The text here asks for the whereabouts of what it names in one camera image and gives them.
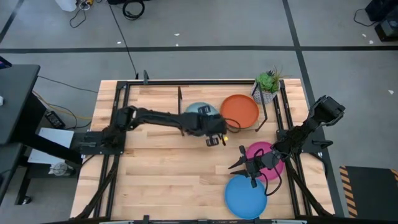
concrete floor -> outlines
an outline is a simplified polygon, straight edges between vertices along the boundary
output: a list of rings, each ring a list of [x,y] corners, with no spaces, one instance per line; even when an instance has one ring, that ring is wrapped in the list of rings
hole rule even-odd
[[[254,78],[273,65],[284,75],[309,78],[315,98],[330,95],[347,107],[336,126],[325,128],[337,186],[338,167],[364,166],[397,169],[398,52],[367,50],[382,43],[372,27],[353,22],[355,10],[370,0],[152,0],[137,21],[115,16],[129,47],[148,47],[150,52],[131,52],[139,73],[151,78]],[[16,0],[0,1],[0,30],[15,8]],[[303,62],[290,34],[285,14],[289,4],[301,46],[363,46],[361,51],[305,51]],[[0,55],[12,63],[39,64],[40,75],[82,88],[97,90],[100,80],[134,78],[121,34],[106,1],[86,12],[80,27],[69,27],[76,12],[64,12],[54,1],[24,0],[0,42]],[[368,23],[365,13],[358,20]],[[207,50],[160,52],[157,47],[196,46]],[[211,46],[291,46],[290,50],[215,50]],[[65,53],[62,49],[88,48],[95,53]],[[15,54],[28,49],[30,54]],[[55,53],[40,54],[44,50]],[[308,76],[303,71],[306,65]],[[35,90],[48,102],[65,106],[80,116],[91,116],[96,95],[38,79]],[[63,116],[67,124],[73,119]],[[34,202],[14,206],[23,170],[12,180],[0,207],[0,220],[7,223],[44,223],[69,217],[76,180],[34,180],[29,194]]]

black metal frame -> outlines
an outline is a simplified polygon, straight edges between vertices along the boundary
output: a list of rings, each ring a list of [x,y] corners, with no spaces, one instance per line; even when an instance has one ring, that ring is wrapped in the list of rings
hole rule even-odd
[[[138,86],[138,85],[177,85],[177,95],[178,95],[178,113],[181,113],[181,104],[182,104],[182,91],[179,85],[253,85],[254,80],[149,80],[149,77],[146,77],[144,80],[136,80],[136,81],[118,81],[116,85],[116,92],[115,92],[115,97],[114,97],[114,103],[113,103],[113,110],[112,110],[112,116],[111,116],[111,123],[114,120],[114,116],[116,115],[116,111],[118,109],[118,104],[119,104],[119,99],[121,95],[121,90],[125,89],[124,91],[124,99],[123,99],[123,106],[127,106],[128,99],[129,99],[129,92],[130,88],[132,86]],[[264,109],[264,115],[265,115],[265,120],[261,123],[261,125],[256,129],[256,132],[260,130],[262,125],[267,121],[267,113],[266,113],[266,107],[264,103],[264,99],[262,97],[262,90],[257,84],[254,91],[259,89],[261,92],[261,100],[262,100],[262,107]],[[281,90],[284,90],[284,85],[281,83]],[[274,98],[274,106],[275,106],[275,112],[277,114],[277,123],[278,123],[278,128],[279,131],[283,130],[283,122],[282,122],[282,116],[280,113],[280,107],[279,107],[279,101],[278,101],[278,96]],[[114,157],[114,162],[116,163],[116,166],[119,164],[119,155],[116,155]],[[99,185],[101,185],[104,182],[104,179],[106,177],[106,171],[108,170],[108,162],[109,161],[109,156],[104,155],[104,160],[103,160],[103,165],[101,168],[101,175],[99,178]],[[302,174],[302,167],[297,167],[297,170],[300,170],[299,173]],[[290,196],[292,199],[292,205],[293,205],[293,210],[294,210],[294,215],[295,217],[298,217],[300,215],[300,210],[299,210],[299,203],[297,200],[297,194],[295,190],[295,185],[294,185],[294,180],[291,176],[291,174],[288,172],[288,180],[289,180],[289,189],[290,189]],[[109,188],[109,197],[108,197],[108,202],[106,205],[106,217],[110,218],[112,214],[112,206],[113,206],[113,200],[114,200],[114,191],[116,187],[116,178],[117,175],[112,179],[111,185]],[[100,209],[101,209],[101,200],[98,202],[98,204],[95,207],[94,210],[94,217],[99,217],[100,214]],[[260,220],[257,219],[257,222],[269,222],[270,220]],[[188,220],[179,220],[179,222],[188,222]],[[249,220],[239,220],[238,222],[240,223],[250,223]]]

black desk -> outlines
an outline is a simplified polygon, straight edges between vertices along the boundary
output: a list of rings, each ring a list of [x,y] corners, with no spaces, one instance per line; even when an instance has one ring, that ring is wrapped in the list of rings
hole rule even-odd
[[[13,65],[0,69],[0,96],[4,98],[4,104],[0,106],[0,173],[4,172],[1,175],[0,203],[17,166],[29,166],[27,158],[23,156],[24,146],[65,159],[72,162],[70,165],[81,164],[79,153],[35,133],[46,111],[45,106],[32,94],[39,70],[38,65]],[[21,195],[26,193],[28,185],[22,183]],[[21,204],[22,201],[23,198],[17,198],[16,203]]]

butcher block tabletop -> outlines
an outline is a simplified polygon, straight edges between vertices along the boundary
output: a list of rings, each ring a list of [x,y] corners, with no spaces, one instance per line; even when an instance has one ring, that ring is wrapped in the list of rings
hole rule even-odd
[[[307,102],[300,79],[285,79],[287,97],[294,125],[301,125],[308,114]],[[103,80],[91,124],[92,131],[101,131],[110,122],[117,80]],[[182,111],[195,102],[206,102],[216,109],[225,98],[235,94],[251,97],[252,85],[179,85],[182,92]],[[128,105],[150,110],[178,113],[177,85],[134,85],[129,92]],[[284,127],[287,128],[282,97],[279,93]],[[276,141],[277,119],[274,104],[266,105],[268,120],[262,105],[258,105],[258,121],[240,133],[228,133],[226,146],[207,147],[205,137],[181,135],[176,128],[142,124],[127,132],[124,154],[120,157],[112,220],[237,219],[226,207],[224,189],[232,178],[228,167],[240,157],[239,146],[246,148],[254,142]],[[98,189],[102,155],[88,161],[81,169],[71,217],[78,215]],[[323,165],[308,154],[301,154],[307,187],[326,210],[333,213],[333,205]],[[109,169],[113,157],[109,159]],[[260,218],[294,218],[286,170],[282,173],[280,189],[268,198],[267,208]],[[270,181],[269,191],[277,187],[279,179]],[[297,197],[300,212],[304,206],[300,189]],[[100,215],[104,216],[108,190],[103,195]]]

